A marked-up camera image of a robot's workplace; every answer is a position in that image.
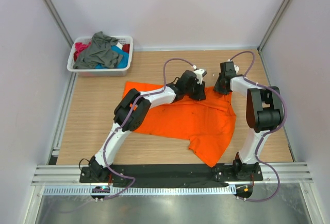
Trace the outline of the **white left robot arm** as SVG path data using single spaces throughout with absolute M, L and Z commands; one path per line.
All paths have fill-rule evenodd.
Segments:
M 135 178 L 114 171 L 110 165 L 129 134 L 137 130 L 145 120 L 148 111 L 154 107 L 172 104 L 188 96 L 193 100 L 204 100 L 205 69 L 186 70 L 176 82 L 165 83 L 163 87 L 140 92 L 133 88 L 115 108 L 111 131 L 101 149 L 81 169 L 80 183 L 105 183 L 115 176 L 135 182 Z

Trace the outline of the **orange t shirt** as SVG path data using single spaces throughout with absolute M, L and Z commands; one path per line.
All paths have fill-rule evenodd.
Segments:
M 206 165 L 214 167 L 229 146 L 236 123 L 232 94 L 205 89 L 206 99 L 185 96 L 172 104 L 151 108 L 137 133 L 189 140 L 188 148 Z

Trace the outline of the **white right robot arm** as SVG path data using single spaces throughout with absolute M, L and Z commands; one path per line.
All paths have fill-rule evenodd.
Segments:
M 259 156 L 271 133 L 282 124 L 285 114 L 279 88 L 266 87 L 247 79 L 236 72 L 232 61 L 220 64 L 219 77 L 214 85 L 215 92 L 228 95 L 232 92 L 246 97 L 246 123 L 249 133 L 243 147 L 237 152 L 231 166 L 218 167 L 224 180 L 247 181 L 259 176 Z

